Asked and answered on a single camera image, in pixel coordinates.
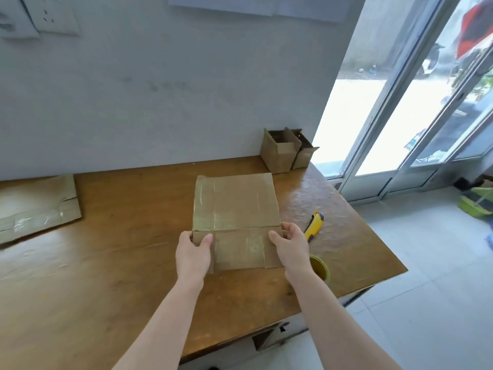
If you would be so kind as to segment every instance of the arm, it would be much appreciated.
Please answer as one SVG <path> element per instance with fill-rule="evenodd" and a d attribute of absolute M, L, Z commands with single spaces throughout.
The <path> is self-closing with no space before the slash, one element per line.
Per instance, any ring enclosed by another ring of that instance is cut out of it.
<path fill-rule="evenodd" d="M 295 224 L 282 223 L 284 238 L 270 231 L 286 278 L 298 297 L 318 355 L 325 369 L 400 369 L 339 304 L 310 265 L 308 242 Z"/>
<path fill-rule="evenodd" d="M 196 247 L 190 241 L 191 234 L 184 231 L 180 235 L 176 249 L 176 284 L 113 370 L 178 368 L 195 303 L 211 263 L 213 236 L 207 235 Z"/>

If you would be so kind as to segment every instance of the forearm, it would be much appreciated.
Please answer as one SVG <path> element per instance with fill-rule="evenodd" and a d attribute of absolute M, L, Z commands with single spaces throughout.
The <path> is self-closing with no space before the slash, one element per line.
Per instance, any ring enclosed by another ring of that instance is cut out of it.
<path fill-rule="evenodd" d="M 178 280 L 113 370 L 176 370 L 201 288 Z"/>
<path fill-rule="evenodd" d="M 325 369 L 399 369 L 313 272 L 289 275 Z"/>

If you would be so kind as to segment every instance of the yellow utility knife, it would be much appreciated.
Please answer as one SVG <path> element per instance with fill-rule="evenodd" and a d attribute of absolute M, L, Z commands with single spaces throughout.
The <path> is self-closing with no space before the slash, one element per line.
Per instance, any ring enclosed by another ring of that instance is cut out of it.
<path fill-rule="evenodd" d="M 323 223 L 324 223 L 324 215 L 319 211 L 315 211 L 311 215 L 311 221 L 308 224 L 307 229 L 305 230 L 305 237 L 308 240 L 308 242 L 311 242 L 311 240 L 315 237 L 315 235 L 317 235 L 317 232 L 320 230 Z"/>

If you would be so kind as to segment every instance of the wooden tabletop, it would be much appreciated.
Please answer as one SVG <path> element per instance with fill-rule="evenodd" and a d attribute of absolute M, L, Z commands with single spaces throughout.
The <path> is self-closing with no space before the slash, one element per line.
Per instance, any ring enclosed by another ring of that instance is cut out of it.
<path fill-rule="evenodd" d="M 245 157 L 76 175 L 83 219 L 0 251 L 2 368 L 111 368 L 176 281 L 197 175 L 263 172 L 259 157 Z M 274 175 L 274 186 L 282 220 L 304 229 L 313 211 L 325 214 L 310 250 L 336 296 L 406 271 L 313 165 Z M 282 268 L 207 275 L 183 355 L 299 311 Z"/>

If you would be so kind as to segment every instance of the flattened cardboard box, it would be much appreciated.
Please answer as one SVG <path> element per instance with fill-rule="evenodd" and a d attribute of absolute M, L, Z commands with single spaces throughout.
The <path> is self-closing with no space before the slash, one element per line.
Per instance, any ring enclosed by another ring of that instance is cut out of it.
<path fill-rule="evenodd" d="M 268 131 L 264 128 L 260 156 L 272 174 L 287 173 L 300 147 L 301 141 L 290 129 Z"/>
<path fill-rule="evenodd" d="M 313 146 L 311 142 L 308 141 L 308 139 L 301 133 L 301 129 L 295 129 L 291 130 L 298 138 L 298 140 L 301 142 L 301 147 L 300 150 L 298 151 L 298 154 L 296 155 L 296 158 L 294 159 L 293 162 L 293 169 L 301 168 L 301 167 L 308 167 L 310 164 L 311 157 L 313 156 L 313 153 L 319 148 L 317 146 Z"/>
<path fill-rule="evenodd" d="M 73 175 L 0 191 L 0 244 L 81 218 Z"/>
<path fill-rule="evenodd" d="M 272 174 L 197 177 L 193 243 L 213 234 L 209 273 L 282 267 L 270 230 L 282 236 Z"/>

